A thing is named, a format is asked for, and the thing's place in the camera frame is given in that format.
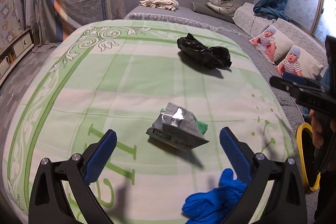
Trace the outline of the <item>person's right hand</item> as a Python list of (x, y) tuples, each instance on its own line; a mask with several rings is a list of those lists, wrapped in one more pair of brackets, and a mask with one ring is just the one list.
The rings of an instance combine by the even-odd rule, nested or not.
[(313, 144), (315, 148), (320, 149), (323, 145), (323, 136), (322, 136), (322, 125), (318, 121), (318, 119), (315, 116), (315, 111), (310, 110), (309, 116), (311, 118), (311, 127), (312, 127), (312, 133), (313, 133)]

